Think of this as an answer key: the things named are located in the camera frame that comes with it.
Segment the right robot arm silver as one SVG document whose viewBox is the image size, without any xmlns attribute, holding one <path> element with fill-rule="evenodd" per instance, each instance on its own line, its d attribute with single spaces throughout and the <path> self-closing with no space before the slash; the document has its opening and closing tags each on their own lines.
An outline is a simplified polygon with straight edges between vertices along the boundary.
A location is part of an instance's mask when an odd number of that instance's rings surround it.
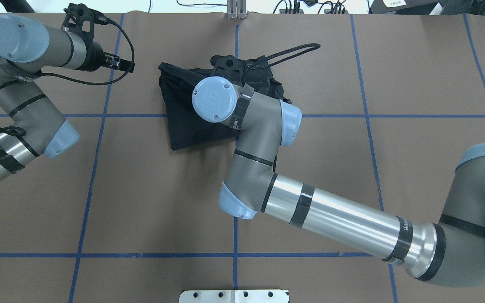
<svg viewBox="0 0 485 303">
<path fill-rule="evenodd" d="M 437 219 L 453 167 L 470 145 L 485 142 L 485 72 L 471 52 L 380 63 L 360 54 L 353 82 L 359 109 L 307 117 L 278 171 L 370 207 L 418 222 Z M 333 295 L 402 303 L 485 300 L 485 287 L 443 288 L 400 268 L 266 215 L 234 219 L 239 257 L 204 259 L 185 274 L 188 289 L 280 287 L 298 301 Z"/>
</svg>

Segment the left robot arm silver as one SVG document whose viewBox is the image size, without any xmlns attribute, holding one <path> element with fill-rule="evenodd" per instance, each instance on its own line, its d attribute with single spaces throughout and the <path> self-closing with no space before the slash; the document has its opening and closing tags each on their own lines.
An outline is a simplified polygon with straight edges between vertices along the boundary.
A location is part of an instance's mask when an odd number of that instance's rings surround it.
<svg viewBox="0 0 485 303">
<path fill-rule="evenodd" d="M 84 4 L 69 4 L 60 29 L 25 16 L 0 16 L 0 181 L 36 157 L 55 158 L 75 145 L 80 135 L 35 83 L 40 77 L 88 85 L 71 77 L 44 73 L 43 67 L 93 72 L 100 67 L 135 69 L 135 48 L 123 27 Z M 104 52 L 94 40 L 94 25 L 113 25 L 131 49 L 131 59 Z"/>
</svg>

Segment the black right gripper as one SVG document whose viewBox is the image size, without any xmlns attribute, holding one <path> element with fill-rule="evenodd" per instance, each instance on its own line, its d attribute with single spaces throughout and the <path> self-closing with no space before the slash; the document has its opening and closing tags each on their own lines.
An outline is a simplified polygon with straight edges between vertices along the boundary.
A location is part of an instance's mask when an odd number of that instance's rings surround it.
<svg viewBox="0 0 485 303">
<path fill-rule="evenodd" d="M 244 60 L 233 55 L 214 55 L 210 59 L 210 64 L 213 66 L 210 76 L 224 77 L 233 84 L 244 86 L 241 80 L 245 67 Z"/>
</svg>

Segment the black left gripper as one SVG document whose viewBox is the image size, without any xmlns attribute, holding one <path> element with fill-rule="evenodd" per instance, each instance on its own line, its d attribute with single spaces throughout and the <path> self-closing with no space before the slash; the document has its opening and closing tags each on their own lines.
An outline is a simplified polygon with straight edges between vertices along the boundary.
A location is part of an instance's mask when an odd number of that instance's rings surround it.
<svg viewBox="0 0 485 303">
<path fill-rule="evenodd" d="M 75 69 L 93 72 L 100 67 L 106 67 L 127 73 L 133 72 L 135 69 L 135 50 L 129 36 L 121 25 L 102 12 L 88 8 L 85 4 L 70 3 L 67 8 L 64 8 L 64 12 L 66 17 L 62 23 L 62 29 L 67 33 L 76 34 L 85 44 L 85 59 Z M 131 60 L 121 59 L 115 54 L 104 52 L 100 44 L 94 40 L 94 25 L 96 24 L 110 24 L 119 29 L 131 48 Z"/>
</svg>

